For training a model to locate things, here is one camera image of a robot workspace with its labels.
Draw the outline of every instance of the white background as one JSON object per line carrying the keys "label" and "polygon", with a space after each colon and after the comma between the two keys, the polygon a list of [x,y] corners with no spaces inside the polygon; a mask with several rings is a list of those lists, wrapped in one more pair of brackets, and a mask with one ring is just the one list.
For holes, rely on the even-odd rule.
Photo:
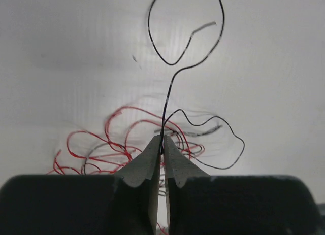
{"label": "white background", "polygon": [[[157,1],[151,30],[169,61],[195,28],[217,23],[169,67],[148,39],[151,1],[0,0],[0,183],[51,170],[71,129],[100,132],[121,105],[161,114],[173,72],[209,50],[221,10],[217,0]],[[176,78],[169,112],[218,114],[245,140],[236,166],[208,173],[294,175],[325,202],[325,0],[222,1],[224,36],[202,66]],[[138,131],[144,144],[153,136]],[[236,141],[229,131],[219,137],[199,142],[206,155],[221,144],[202,158],[222,166],[240,146],[227,151]]]}

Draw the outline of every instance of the wire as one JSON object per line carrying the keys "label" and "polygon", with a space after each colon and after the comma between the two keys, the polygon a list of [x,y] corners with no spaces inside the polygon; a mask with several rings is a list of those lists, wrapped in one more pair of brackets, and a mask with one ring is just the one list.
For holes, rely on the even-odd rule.
{"label": "wire", "polygon": [[[190,43],[190,40],[191,40],[191,37],[190,37],[190,40],[187,44],[187,47],[185,48],[185,50],[183,51],[182,55],[180,56],[180,58],[176,61],[176,63],[168,63],[166,60],[164,60],[164,58],[160,55],[160,53],[158,52],[157,48],[156,48],[156,45],[153,41],[153,38],[151,36],[151,32],[150,32],[150,15],[151,15],[151,11],[152,11],[152,8],[155,4],[157,0],[153,0],[152,3],[151,3],[151,6],[150,6],[150,9],[149,9],[149,14],[148,14],[148,33],[149,33],[149,37],[150,37],[150,40],[151,40],[151,43],[156,51],[156,53],[158,54],[158,56],[162,59],[162,61],[168,65],[175,65],[179,62],[179,60],[181,59],[181,57],[183,56],[183,54],[185,53],[186,51],[186,48],[188,47],[189,43]],[[192,68],[195,68],[196,66],[202,64],[206,59],[208,59],[208,57],[211,55],[211,53],[214,51],[214,49],[217,47],[217,45],[219,44],[220,40],[221,40],[221,37],[222,37],[222,34],[223,34],[223,30],[224,30],[224,22],[225,22],[225,15],[224,15],[224,8],[223,8],[223,4],[222,4],[222,1],[219,0],[219,4],[220,4],[220,7],[221,7],[221,12],[222,12],[222,25],[221,25],[221,30],[220,30],[220,33],[219,33],[219,37],[218,39],[216,40],[216,42],[214,43],[214,45],[212,46],[212,48],[210,49],[210,51],[208,52],[208,54],[203,58],[201,59],[199,62],[191,65],[191,66],[186,66],[184,68],[181,68],[179,69],[172,77],[171,79],[171,82],[170,82],[170,85],[169,85],[169,89],[168,89],[168,93],[167,93],[167,97],[166,97],[166,101],[165,101],[165,105],[164,105],[164,110],[162,112],[162,122],[161,122],[161,133],[160,133],[160,149],[161,149],[161,153],[163,154],[164,152],[164,147],[163,147],[163,141],[164,141],[164,123],[165,123],[165,117],[166,117],[166,110],[167,110],[167,105],[168,105],[168,101],[169,101],[169,97],[170,97],[170,94],[171,94],[171,90],[172,90],[172,86],[173,86],[173,83],[174,83],[174,80],[176,78],[176,76],[184,71],[184,70],[187,70],[187,69],[192,69]],[[196,32],[202,30],[203,28],[207,27],[207,26],[211,26],[212,24],[205,24],[203,25],[202,27],[194,30],[192,32],[192,35],[194,35]]]}
{"label": "wire", "polygon": [[234,133],[232,127],[230,126],[230,124],[229,124],[229,123],[228,123],[224,118],[219,117],[219,116],[213,116],[213,117],[210,117],[208,120],[206,120],[204,123],[201,123],[201,124],[193,124],[193,123],[190,121],[190,119],[188,118],[187,114],[186,114],[182,109],[177,109],[176,111],[174,111],[174,112],[173,112],[173,113],[172,113],[172,114],[171,114],[171,115],[166,119],[165,124],[166,124],[166,123],[170,120],[170,118],[171,118],[172,116],[174,116],[177,112],[182,112],[182,113],[184,114],[186,120],[187,120],[191,125],[193,125],[193,126],[202,126],[202,125],[208,123],[209,121],[211,121],[211,120],[214,119],[214,118],[220,119],[220,120],[222,120],[223,122],[226,123],[226,125],[229,127],[230,131],[232,132],[233,136],[235,136],[235,138],[239,139],[239,140],[243,143],[243,148],[242,148],[240,154],[238,155],[238,157],[236,158],[236,160],[235,160],[235,161],[234,161],[230,166],[228,166],[228,167],[215,167],[215,166],[212,166],[212,165],[208,165],[208,164],[205,164],[205,163],[203,163],[202,161],[198,160],[195,156],[193,156],[193,158],[194,158],[196,161],[198,161],[199,163],[201,163],[201,164],[203,164],[203,165],[205,165],[205,166],[208,166],[208,167],[211,167],[211,168],[214,168],[214,169],[218,169],[218,170],[227,170],[227,169],[230,169],[230,168],[232,168],[232,167],[233,167],[233,166],[238,162],[238,160],[240,159],[240,157],[242,156],[242,154],[243,154],[243,152],[244,152],[244,150],[245,150],[245,141],[244,141],[241,137],[237,136],[237,135]]}

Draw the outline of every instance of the wire bundle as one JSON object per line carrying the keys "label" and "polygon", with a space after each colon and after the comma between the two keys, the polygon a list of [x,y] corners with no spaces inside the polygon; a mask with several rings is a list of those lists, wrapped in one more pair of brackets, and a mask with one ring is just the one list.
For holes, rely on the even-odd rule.
{"label": "wire bundle", "polygon": [[[151,119],[141,119],[138,121],[135,121],[133,124],[129,126],[129,128],[126,131],[124,142],[123,143],[117,143],[111,140],[110,136],[110,125],[112,121],[119,115],[122,114],[123,111],[125,110],[136,110],[136,111],[141,111],[143,113],[146,113],[150,115],[151,117],[161,119],[161,117],[148,112],[144,109],[138,108],[138,107],[133,107],[133,106],[123,106],[119,109],[117,109],[113,114],[111,114],[108,119],[104,123],[104,135],[105,137],[101,137],[95,133],[92,133],[90,131],[86,130],[78,130],[78,131],[73,131],[71,132],[67,139],[66,139],[66,149],[67,152],[74,158],[76,159],[81,159],[83,160],[83,163],[81,167],[75,168],[71,166],[62,166],[61,164],[58,163],[58,157],[62,153],[61,150],[57,152],[57,154],[54,157],[53,161],[53,170],[48,172],[48,174],[51,173],[56,173],[59,175],[65,175],[66,172],[65,170],[70,169],[72,170],[75,174],[80,174],[80,175],[86,175],[86,174],[113,174],[117,172],[119,169],[121,169],[123,166],[128,164],[130,161],[133,160],[133,158],[140,154],[142,152],[141,149],[135,146],[131,146],[128,141],[129,141],[129,135],[131,131],[140,123],[150,123],[155,126],[160,126],[158,122],[155,122]],[[168,121],[167,124],[165,124],[164,128],[169,131],[169,136],[173,137],[175,139],[175,143],[178,146],[178,149],[180,150],[181,153],[184,153],[184,155],[188,156],[188,158],[191,157],[198,157],[201,154],[204,153],[205,148],[203,145],[199,145],[193,142],[188,142],[186,139],[186,134],[181,130],[181,128],[175,124],[174,122]],[[96,139],[100,140],[100,144],[96,145],[93,147],[86,155],[81,155],[79,153],[76,153],[75,151],[72,150],[71,148],[71,138],[75,135],[80,135],[80,134],[86,134],[95,137]],[[94,152],[99,149],[100,147],[107,147],[108,152],[113,152],[109,154],[104,154],[104,155],[94,155]],[[123,157],[125,161],[123,162],[114,162],[112,158],[115,157]],[[102,169],[99,167],[99,165],[92,163],[91,161],[95,161],[97,163],[105,163],[107,164],[107,167],[110,166],[110,169]],[[86,172],[86,167],[90,165],[94,167],[96,170],[92,171],[90,173]]]}
{"label": "wire bundle", "polygon": [[[192,41],[193,36],[196,33],[199,33],[200,31],[202,31],[202,30],[204,30],[204,29],[206,29],[208,27],[216,26],[217,24],[216,24],[215,21],[213,21],[213,22],[206,23],[206,24],[200,26],[199,28],[195,29],[191,33],[191,35],[190,35],[190,37],[188,39],[188,42],[187,42],[187,44],[185,46],[185,49],[183,50],[183,52],[181,53],[181,55],[178,57],[178,59],[176,59],[175,62],[168,62],[159,53],[159,51],[158,51],[158,49],[157,49],[157,47],[156,47],[156,45],[154,43],[154,40],[153,40],[151,31],[150,31],[150,16],[151,16],[151,11],[152,11],[152,9],[153,9],[156,1],[157,0],[153,0],[152,1],[151,5],[150,5],[149,13],[148,13],[148,20],[147,20],[148,34],[149,34],[151,43],[153,45],[153,48],[154,48],[155,52],[157,53],[157,55],[159,56],[159,58],[166,65],[174,66],[174,65],[178,64],[178,62],[183,58],[183,56],[185,55],[187,49],[189,48],[189,46],[191,44],[191,41]],[[146,111],[144,109],[138,108],[138,107],[123,106],[123,107],[117,109],[105,121],[105,123],[104,123],[104,135],[105,136],[104,137],[101,137],[99,135],[96,135],[96,134],[94,134],[94,133],[92,133],[90,131],[86,131],[86,130],[74,131],[74,132],[71,132],[68,135],[67,140],[66,140],[66,148],[67,148],[67,151],[68,151],[68,153],[72,157],[74,157],[76,159],[83,160],[83,163],[82,163],[81,167],[74,168],[74,167],[71,167],[71,166],[65,166],[65,165],[59,164],[58,163],[58,157],[61,154],[61,150],[59,150],[57,152],[57,154],[55,155],[55,158],[54,158],[54,161],[53,161],[53,170],[51,170],[50,172],[48,172],[48,174],[56,173],[56,174],[59,174],[59,175],[65,175],[66,174],[66,170],[72,170],[74,173],[79,174],[79,175],[88,175],[88,174],[114,174],[119,169],[121,169],[123,166],[127,165],[130,161],[132,161],[133,158],[136,155],[138,155],[138,154],[140,154],[142,152],[142,150],[139,149],[138,147],[132,146],[132,145],[130,145],[128,143],[128,139],[129,139],[130,133],[140,123],[150,123],[150,124],[153,124],[155,126],[159,126],[160,127],[160,129],[156,130],[155,132],[160,132],[160,139],[161,139],[161,141],[160,141],[160,150],[161,150],[161,154],[164,153],[163,141],[164,141],[164,135],[166,134],[166,135],[171,136],[171,137],[174,138],[174,142],[177,145],[177,148],[188,159],[194,159],[194,160],[198,161],[199,163],[201,163],[201,164],[203,164],[205,166],[208,166],[208,167],[211,167],[211,168],[214,168],[214,169],[219,169],[219,170],[226,170],[226,169],[230,169],[231,167],[233,167],[237,163],[237,161],[240,159],[240,157],[242,156],[242,154],[244,152],[245,142],[244,142],[244,140],[242,138],[238,137],[234,133],[234,131],[232,130],[231,126],[229,125],[229,123],[224,118],[222,118],[220,116],[212,116],[211,118],[209,118],[208,120],[206,120],[205,122],[203,122],[201,124],[194,124],[194,123],[192,123],[190,121],[190,119],[188,118],[187,114],[182,109],[175,110],[169,117],[166,118],[167,106],[168,106],[168,102],[169,102],[169,98],[170,98],[170,95],[171,95],[172,86],[173,86],[173,83],[174,83],[174,80],[175,80],[176,76],[180,72],[182,72],[182,71],[195,68],[195,67],[199,66],[200,64],[202,64],[203,62],[205,62],[208,59],[208,57],[212,54],[212,52],[215,50],[215,48],[217,47],[217,45],[219,44],[219,42],[221,40],[221,37],[223,35],[223,31],[224,31],[225,14],[224,14],[224,8],[223,8],[222,1],[221,0],[218,0],[218,1],[219,1],[219,5],[220,5],[220,8],[221,8],[221,12],[222,12],[222,24],[221,24],[221,29],[220,29],[218,38],[216,39],[216,41],[212,45],[212,47],[209,50],[209,52],[201,60],[199,60],[196,63],[193,63],[190,66],[186,66],[186,67],[183,67],[183,68],[179,69],[172,76],[172,79],[171,79],[171,82],[170,82],[170,85],[169,85],[169,88],[168,88],[168,92],[167,92],[167,97],[166,97],[164,109],[163,109],[163,112],[162,112],[162,117],[160,117],[158,115],[155,115],[155,114],[153,114],[151,112],[148,112],[148,111]],[[117,116],[121,115],[122,112],[124,110],[126,110],[126,109],[136,110],[136,111],[141,111],[143,113],[146,113],[146,114],[148,114],[151,117],[154,117],[154,118],[159,119],[161,121],[161,124],[158,123],[158,122],[156,122],[156,121],[150,120],[150,119],[141,119],[141,120],[135,121],[127,129],[126,134],[125,134],[125,139],[124,139],[123,143],[115,142],[115,141],[111,140],[111,135],[110,135],[111,122]],[[206,123],[208,123],[209,121],[211,121],[212,119],[215,119],[215,118],[221,120],[222,122],[224,122],[225,125],[230,129],[230,131],[233,134],[233,136],[235,138],[239,139],[242,142],[242,144],[243,144],[242,150],[241,150],[240,154],[238,155],[238,157],[236,158],[236,160],[231,165],[226,166],[226,167],[215,167],[215,166],[212,166],[212,165],[203,163],[201,160],[199,160],[198,157],[204,153],[205,147],[203,145],[200,145],[200,144],[196,144],[194,142],[187,141],[186,136],[187,137],[192,137],[192,138],[207,136],[207,135],[210,135],[210,134],[218,131],[220,128],[223,127],[223,125],[217,125],[217,126],[211,128],[211,129],[209,129],[209,130],[207,130],[205,132],[201,132],[201,133],[182,131],[181,128],[177,124],[175,124],[175,123],[173,123],[173,122],[170,121],[170,119],[176,113],[178,113],[178,112],[181,112],[185,116],[185,118],[188,121],[188,123],[191,124],[192,126],[203,126],[203,125],[205,125]],[[93,137],[97,138],[98,140],[100,140],[101,143],[98,144],[97,146],[93,147],[86,155],[78,154],[78,153],[72,151],[72,149],[70,147],[70,140],[71,140],[71,138],[73,136],[79,135],[79,134],[87,134],[87,135],[93,136]],[[112,153],[108,153],[108,154],[104,154],[104,155],[94,155],[94,152],[97,149],[99,149],[101,147],[104,147],[104,146],[107,147],[108,150],[111,151]],[[116,158],[116,157],[121,157],[123,159],[123,161],[121,161],[121,160],[114,161],[113,159]],[[104,163],[104,164],[107,165],[107,167],[105,169],[100,168],[98,163],[101,163],[101,164]],[[91,167],[95,168],[95,171],[87,172],[86,171],[86,169],[87,169],[86,167],[87,166],[91,166]],[[159,195],[160,196],[165,196],[166,195],[166,192],[164,190],[164,187],[165,187],[165,181],[164,181],[164,178],[161,178],[160,179],[160,182],[159,182]],[[159,229],[161,230],[161,232],[163,234],[167,234],[164,231],[164,229],[161,228],[161,226],[159,224],[157,224],[157,225],[158,225]]]}

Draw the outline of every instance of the black wire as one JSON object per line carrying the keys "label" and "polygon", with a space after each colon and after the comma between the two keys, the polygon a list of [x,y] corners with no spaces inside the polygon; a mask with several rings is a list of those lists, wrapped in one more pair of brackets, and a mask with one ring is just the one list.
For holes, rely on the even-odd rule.
{"label": "black wire", "polygon": [[[151,32],[150,32],[150,14],[151,14],[151,10],[153,8],[153,5],[155,4],[156,0],[153,0],[152,3],[151,3],[151,6],[150,6],[150,9],[149,9],[149,14],[148,14],[148,33],[149,33],[149,37],[151,39],[151,43],[156,51],[156,53],[158,54],[158,56],[164,61],[164,63],[170,65],[170,64],[173,64],[173,63],[168,63],[166,60],[163,59],[163,57],[159,54],[155,44],[154,44],[154,41],[153,41],[153,38],[151,36]],[[171,90],[172,90],[172,86],[173,86],[173,83],[174,83],[174,80],[175,80],[175,77],[181,72],[181,71],[184,71],[184,70],[187,70],[187,69],[192,69],[192,68],[195,68],[196,66],[202,64],[210,55],[211,53],[214,51],[214,49],[217,47],[217,45],[219,44],[220,40],[221,40],[221,37],[222,37],[222,34],[223,34],[223,30],[224,30],[224,21],[225,21],[225,15],[224,15],[224,9],[223,9],[223,4],[222,4],[222,1],[219,0],[219,4],[220,4],[220,7],[221,7],[221,11],[222,11],[222,25],[221,25],[221,30],[220,30],[220,34],[219,34],[219,37],[217,39],[217,41],[214,43],[214,45],[212,46],[212,48],[210,49],[210,51],[208,52],[208,54],[202,59],[200,60],[199,62],[191,65],[191,66],[186,66],[184,68],[181,68],[179,69],[172,77],[171,79],[171,83],[169,85],[169,89],[168,89],[168,93],[167,93],[167,97],[166,97],[166,101],[165,101],[165,105],[164,105],[164,110],[162,112],[162,122],[161,122],[161,132],[160,132],[160,149],[161,149],[161,153],[163,154],[164,152],[164,148],[163,148],[163,141],[164,141],[164,122],[165,122],[165,117],[166,117],[166,110],[167,110],[167,105],[168,105],[168,101],[169,101],[169,97],[170,97],[170,94],[171,94]],[[206,24],[206,25],[203,25],[202,27],[194,30],[192,32],[192,35],[200,30],[202,30],[204,27],[206,26],[211,26]]]}
{"label": "black wire", "polygon": [[94,148],[92,148],[92,149],[88,152],[88,154],[86,155],[85,162],[84,162],[84,164],[83,164],[82,167],[81,167],[81,170],[83,170],[84,175],[87,175],[87,173],[86,173],[86,165],[87,165],[87,161],[89,160],[91,154],[92,154],[95,150],[97,150],[97,149],[99,149],[100,147],[105,146],[105,145],[108,145],[108,143],[102,143],[102,144],[100,144],[100,145],[97,145],[97,146],[95,146]]}
{"label": "black wire", "polygon": [[175,115],[175,113],[177,113],[177,112],[182,112],[182,113],[184,114],[186,120],[187,120],[191,125],[193,125],[193,126],[202,126],[202,125],[206,124],[207,122],[211,121],[213,118],[220,119],[220,120],[224,121],[224,122],[227,124],[227,126],[229,127],[229,129],[230,129],[230,131],[232,132],[233,136],[235,136],[235,138],[239,139],[239,140],[243,143],[243,148],[242,148],[240,154],[238,155],[237,159],[236,159],[236,160],[235,160],[235,161],[234,161],[230,166],[228,166],[228,167],[215,167],[215,166],[212,166],[212,165],[208,165],[208,164],[205,164],[205,163],[203,163],[202,161],[198,160],[198,159],[195,158],[195,156],[194,156],[194,159],[195,159],[195,160],[197,160],[199,163],[201,163],[201,164],[203,164],[203,165],[205,165],[205,166],[208,166],[208,167],[211,167],[211,168],[214,168],[214,169],[218,169],[218,170],[227,170],[227,169],[230,169],[230,168],[232,168],[232,167],[237,163],[237,161],[240,159],[240,157],[242,156],[242,154],[243,154],[243,152],[244,152],[244,150],[245,150],[245,141],[244,141],[241,137],[237,136],[237,135],[234,133],[232,127],[230,126],[230,124],[229,124],[229,123],[228,123],[224,118],[219,117],[219,116],[213,116],[213,117],[210,117],[208,120],[206,120],[206,121],[205,121],[204,123],[202,123],[202,124],[193,124],[193,123],[189,120],[187,114],[186,114],[182,109],[177,109],[175,112],[173,112],[173,113],[172,113],[172,114],[171,114],[171,115],[166,119],[165,124],[166,124],[166,123],[169,121],[169,119],[170,119],[173,115]]}
{"label": "black wire", "polygon": [[151,16],[152,7],[153,7],[153,5],[156,3],[156,1],[157,1],[157,0],[153,0],[153,1],[152,1],[151,5],[150,5],[149,13],[148,13],[148,33],[149,33],[149,37],[150,37],[150,40],[151,40],[151,43],[152,43],[152,45],[153,45],[154,50],[156,51],[156,53],[158,54],[158,56],[161,58],[161,60],[162,60],[164,63],[166,63],[167,65],[169,65],[169,66],[174,66],[174,65],[176,65],[176,64],[177,64],[177,63],[182,59],[182,57],[184,56],[186,50],[187,50],[188,47],[189,47],[189,44],[190,44],[191,41],[192,41],[192,37],[193,37],[197,32],[200,32],[201,30],[203,30],[203,29],[205,29],[205,28],[207,28],[207,27],[214,26],[214,25],[217,25],[217,24],[216,24],[215,21],[213,21],[213,22],[210,22],[210,23],[206,23],[206,24],[202,25],[201,27],[195,29],[195,30],[191,33],[191,35],[190,35],[190,37],[189,37],[189,39],[188,39],[188,42],[187,42],[187,44],[186,44],[186,47],[185,47],[185,49],[183,50],[183,52],[182,52],[182,54],[180,55],[180,57],[179,57],[175,62],[167,62],[167,61],[163,58],[163,56],[159,53],[159,51],[158,51],[158,49],[157,49],[155,43],[153,42],[153,38],[152,38],[152,35],[151,35],[151,31],[150,31],[150,16]]}

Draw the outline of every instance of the red wire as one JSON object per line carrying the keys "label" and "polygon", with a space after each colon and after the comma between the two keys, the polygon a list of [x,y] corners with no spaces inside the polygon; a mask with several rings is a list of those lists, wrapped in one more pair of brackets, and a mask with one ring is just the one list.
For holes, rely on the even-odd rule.
{"label": "red wire", "polygon": [[161,231],[164,235],[168,235],[168,233],[165,232],[165,229],[162,228],[158,222],[157,222],[157,225],[158,225],[160,231]]}
{"label": "red wire", "polygon": [[[129,145],[127,144],[128,137],[129,137],[130,132],[131,132],[131,131],[132,131],[132,130],[133,130],[133,129],[138,125],[138,124],[140,124],[141,122],[147,122],[147,123],[154,124],[154,125],[156,125],[156,126],[161,126],[160,124],[158,124],[158,123],[156,123],[156,122],[154,122],[154,121],[152,121],[152,120],[147,120],[147,119],[138,120],[138,121],[134,122],[134,123],[133,123],[133,124],[128,128],[128,130],[127,130],[127,132],[126,132],[126,135],[125,135],[125,139],[124,139],[124,146],[121,145],[121,144],[119,144],[119,143],[113,142],[113,141],[110,140],[110,136],[109,136],[109,127],[110,127],[110,124],[111,124],[111,121],[112,121],[115,117],[117,117],[117,116],[119,116],[119,115],[122,114],[122,110],[124,110],[124,109],[131,109],[131,110],[142,111],[142,112],[144,112],[144,113],[146,113],[146,114],[149,114],[149,115],[151,115],[151,116],[153,116],[153,117],[156,117],[156,118],[161,119],[161,117],[159,117],[159,116],[157,116],[157,115],[155,115],[155,114],[153,114],[153,113],[151,113],[151,112],[148,112],[148,111],[146,111],[146,110],[143,110],[143,109],[141,109],[141,108],[138,108],[138,107],[130,107],[130,106],[124,106],[124,107],[121,107],[121,108],[117,109],[113,114],[111,114],[111,115],[109,116],[109,118],[107,119],[107,121],[105,122],[105,124],[104,124],[104,133],[105,133],[105,135],[106,135],[107,140],[101,138],[100,136],[98,136],[98,135],[96,135],[96,134],[94,134],[94,133],[92,133],[92,132],[85,131],[85,130],[78,130],[78,131],[71,132],[71,133],[68,135],[68,137],[67,137],[67,141],[66,141],[67,151],[69,152],[70,155],[72,155],[74,158],[78,158],[78,159],[87,159],[87,158],[88,158],[88,159],[90,159],[90,160],[99,161],[99,162],[104,162],[104,163],[112,164],[112,165],[115,165],[115,166],[116,166],[116,168],[113,169],[113,170],[101,170],[97,165],[92,164],[92,163],[87,163],[86,165],[92,165],[92,166],[94,166],[94,167],[97,168],[97,171],[94,171],[94,172],[92,172],[91,174],[96,174],[96,173],[110,173],[110,174],[113,174],[113,173],[117,172],[120,168],[122,168],[123,166],[125,166],[126,164],[128,164],[130,161],[132,161],[132,159],[133,159],[132,156],[131,156],[132,153],[134,153],[134,152],[136,152],[136,151],[139,151],[140,153],[142,152],[139,148],[134,147],[134,146],[129,146]],[[204,148],[203,145],[193,145],[193,146],[190,147],[189,144],[188,144],[188,142],[187,142],[187,139],[186,139],[186,137],[185,137],[183,131],[180,129],[180,127],[179,127],[178,125],[176,125],[175,123],[173,123],[173,122],[170,122],[170,121],[169,121],[168,123],[174,125],[174,126],[178,129],[178,131],[183,135],[184,140],[185,140],[186,145],[187,145],[187,148],[186,148],[186,149],[182,149],[181,152],[188,152],[188,153],[189,153],[189,159],[191,158],[191,149],[194,149],[194,148],[199,147],[199,146],[201,146],[201,147],[203,148],[203,150],[202,150],[202,151],[201,151],[197,156],[201,155],[201,154],[205,151],[205,148]],[[169,130],[172,130],[172,131],[175,131],[174,129],[172,129],[172,128],[169,127],[169,126],[165,126],[165,128],[166,128],[166,129],[169,129]],[[98,156],[92,156],[92,157],[85,157],[85,156],[82,156],[82,155],[78,155],[78,154],[76,154],[75,152],[73,152],[73,151],[70,149],[70,139],[71,139],[72,136],[74,136],[75,134],[78,134],[78,133],[86,133],[86,134],[89,134],[89,135],[91,135],[91,136],[96,137],[97,139],[103,141],[104,143],[107,143],[107,144],[110,146],[110,148],[111,148],[112,150],[116,151],[116,153],[105,154],[105,155],[98,155]],[[179,146],[179,148],[180,148],[181,140],[180,140],[180,138],[179,138],[178,135],[176,135],[176,137],[177,137],[177,139],[178,139],[178,142],[179,142],[179,145],[178,145],[178,146]],[[58,161],[57,161],[57,158],[58,158],[58,156],[59,156],[60,154],[61,154],[61,150],[59,150],[58,153],[56,154],[56,156],[55,156],[55,158],[54,158],[54,162],[53,162],[53,170],[51,170],[50,172],[48,172],[48,174],[53,173],[53,172],[56,172],[56,173],[59,174],[59,175],[64,175],[64,174],[65,174],[65,172],[64,172],[65,169],[71,169],[71,170],[75,171],[75,172],[78,173],[78,174],[82,174],[82,169],[81,169],[81,172],[79,172],[79,171],[77,171],[77,170],[76,170],[75,168],[73,168],[73,167],[69,167],[69,166],[63,166],[63,167],[61,167],[61,166],[58,164]],[[127,161],[127,162],[124,162],[124,163],[122,163],[122,164],[119,164],[119,163],[116,163],[116,162],[112,162],[112,161],[108,161],[108,160],[104,160],[104,159],[103,159],[103,158],[105,158],[105,157],[113,157],[113,156],[120,156],[120,155],[122,155],[122,156],[126,156],[127,159],[128,159],[128,161]]]}

